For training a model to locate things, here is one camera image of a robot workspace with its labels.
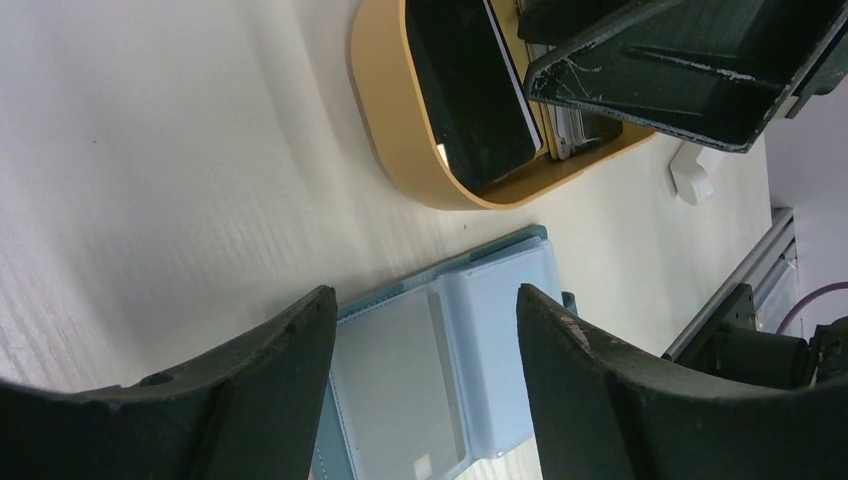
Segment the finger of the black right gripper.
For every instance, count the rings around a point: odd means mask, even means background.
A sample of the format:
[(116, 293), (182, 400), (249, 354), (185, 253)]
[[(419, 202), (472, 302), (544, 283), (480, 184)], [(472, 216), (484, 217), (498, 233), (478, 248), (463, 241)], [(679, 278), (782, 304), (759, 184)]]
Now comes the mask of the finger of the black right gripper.
[(534, 101), (748, 151), (847, 31), (843, 1), (635, 1), (533, 60)]
[(519, 15), (518, 37), (531, 44), (557, 45), (634, 4), (628, 0), (527, 1)]

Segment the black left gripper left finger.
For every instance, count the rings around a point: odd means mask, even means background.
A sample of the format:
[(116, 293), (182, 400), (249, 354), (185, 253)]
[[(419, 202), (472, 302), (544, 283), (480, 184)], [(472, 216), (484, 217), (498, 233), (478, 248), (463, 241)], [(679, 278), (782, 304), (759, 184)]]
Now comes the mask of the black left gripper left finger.
[(130, 387), (3, 382), (5, 479), (304, 479), (337, 326), (320, 286), (228, 342)]

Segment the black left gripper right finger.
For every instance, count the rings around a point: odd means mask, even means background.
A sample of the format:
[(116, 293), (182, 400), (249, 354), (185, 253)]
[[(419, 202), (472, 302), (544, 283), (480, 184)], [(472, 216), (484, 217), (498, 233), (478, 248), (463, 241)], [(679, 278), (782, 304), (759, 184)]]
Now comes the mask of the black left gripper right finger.
[(547, 479), (843, 479), (847, 322), (756, 330), (739, 285), (677, 354), (654, 356), (518, 292), (520, 353)]

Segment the dark grey credit card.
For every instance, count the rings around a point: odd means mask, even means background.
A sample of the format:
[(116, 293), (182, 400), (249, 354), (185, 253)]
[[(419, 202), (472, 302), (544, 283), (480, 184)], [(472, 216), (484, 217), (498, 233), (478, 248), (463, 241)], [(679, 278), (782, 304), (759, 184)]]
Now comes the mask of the dark grey credit card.
[(533, 160), (542, 136), (492, 4), (409, 1), (405, 22), (437, 149), (459, 183), (481, 193)]

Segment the blue card holder wallet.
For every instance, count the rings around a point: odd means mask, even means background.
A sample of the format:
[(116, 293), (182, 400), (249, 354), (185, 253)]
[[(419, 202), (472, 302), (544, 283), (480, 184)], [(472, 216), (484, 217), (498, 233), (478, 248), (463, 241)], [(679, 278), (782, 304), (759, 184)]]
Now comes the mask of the blue card holder wallet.
[(311, 477), (454, 479), (530, 439), (524, 284), (575, 309), (541, 225), (343, 307)]

